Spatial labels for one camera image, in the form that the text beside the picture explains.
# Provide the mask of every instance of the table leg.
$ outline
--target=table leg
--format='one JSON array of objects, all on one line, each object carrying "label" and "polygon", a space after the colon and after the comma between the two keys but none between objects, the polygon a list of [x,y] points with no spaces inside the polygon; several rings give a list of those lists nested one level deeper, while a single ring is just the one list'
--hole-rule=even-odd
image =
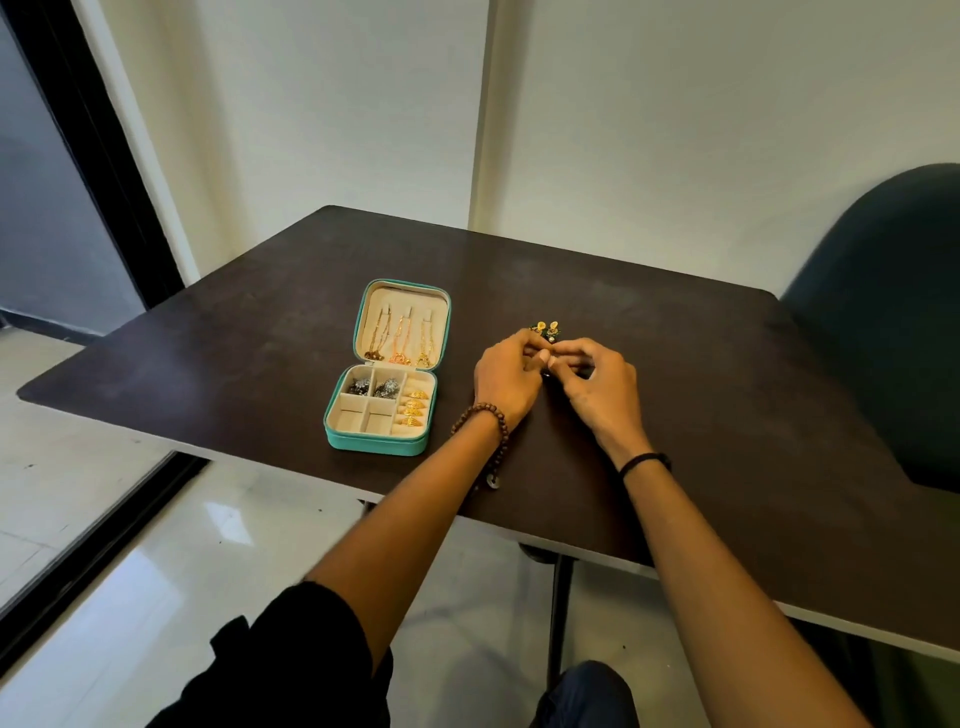
[{"label": "table leg", "polygon": [[553,568],[553,604],[550,608],[550,651],[546,658],[546,688],[551,691],[560,682],[560,664],[564,656],[566,610],[570,605],[570,581],[573,579],[572,556],[558,554]]}]

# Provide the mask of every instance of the bead bracelet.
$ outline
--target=bead bracelet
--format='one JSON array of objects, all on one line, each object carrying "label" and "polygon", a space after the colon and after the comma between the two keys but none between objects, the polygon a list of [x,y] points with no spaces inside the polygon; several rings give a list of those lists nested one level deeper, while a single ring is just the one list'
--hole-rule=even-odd
[{"label": "bead bracelet", "polygon": [[485,401],[477,402],[460,416],[457,424],[450,430],[450,434],[457,434],[457,430],[464,426],[464,423],[470,419],[471,415],[476,412],[482,412],[485,409],[496,415],[496,420],[500,424],[500,444],[497,446],[496,452],[491,456],[490,460],[487,461],[487,465],[484,466],[484,469],[487,471],[487,485],[496,490],[500,487],[500,480],[496,476],[496,469],[500,467],[500,463],[503,461],[503,453],[507,451],[507,440],[510,438],[510,429],[507,427],[507,421],[503,413],[496,408],[495,404],[490,404]]}]

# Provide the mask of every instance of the person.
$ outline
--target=person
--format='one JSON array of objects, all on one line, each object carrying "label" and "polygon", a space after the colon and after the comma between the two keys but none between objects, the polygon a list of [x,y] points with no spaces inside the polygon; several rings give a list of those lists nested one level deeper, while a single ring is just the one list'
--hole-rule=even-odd
[{"label": "person", "polygon": [[[636,369],[590,339],[550,344],[524,329],[490,347],[474,370],[475,403],[494,405],[513,431],[537,398],[544,368],[616,468],[654,451]],[[588,378],[578,376],[588,369]],[[151,725],[388,725],[390,642],[500,441],[495,412],[469,416],[252,626],[244,618],[227,624],[211,641],[210,668]],[[867,725],[662,462],[639,462],[623,484],[713,726]],[[638,725],[626,683],[594,662],[568,670],[533,720]]]}]

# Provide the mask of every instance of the knee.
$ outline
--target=knee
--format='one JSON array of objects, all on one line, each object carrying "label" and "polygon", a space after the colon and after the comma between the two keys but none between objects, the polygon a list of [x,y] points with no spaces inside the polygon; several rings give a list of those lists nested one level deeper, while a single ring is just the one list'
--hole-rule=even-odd
[{"label": "knee", "polygon": [[596,660],[567,670],[553,699],[564,715],[564,725],[637,726],[627,683],[612,667]]},{"label": "knee", "polygon": [[564,680],[570,679],[584,687],[603,688],[616,686],[618,689],[627,688],[627,683],[615,669],[597,660],[586,660],[566,671]]}]

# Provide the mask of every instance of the black door frame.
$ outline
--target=black door frame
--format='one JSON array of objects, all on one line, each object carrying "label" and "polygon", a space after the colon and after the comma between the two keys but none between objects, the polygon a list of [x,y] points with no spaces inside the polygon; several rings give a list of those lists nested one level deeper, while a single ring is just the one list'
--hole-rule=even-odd
[{"label": "black door frame", "polygon": [[47,108],[144,306],[183,279],[70,0],[0,0]]}]

